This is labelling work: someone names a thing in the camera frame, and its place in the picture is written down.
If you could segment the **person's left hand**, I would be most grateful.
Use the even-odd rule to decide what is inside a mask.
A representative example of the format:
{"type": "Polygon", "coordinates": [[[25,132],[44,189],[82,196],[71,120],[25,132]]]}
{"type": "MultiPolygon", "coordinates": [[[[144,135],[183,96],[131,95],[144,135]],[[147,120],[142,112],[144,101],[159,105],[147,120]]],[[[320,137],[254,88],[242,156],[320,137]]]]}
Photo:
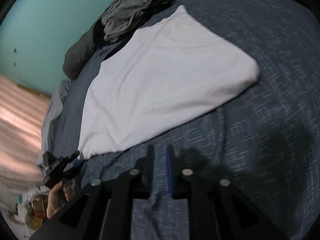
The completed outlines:
{"type": "Polygon", "coordinates": [[[61,201],[59,200],[59,192],[63,192],[66,201],[70,201],[74,198],[75,194],[69,183],[60,181],[50,191],[48,195],[48,206],[47,206],[47,218],[51,219],[57,212],[62,208],[61,201]]]}

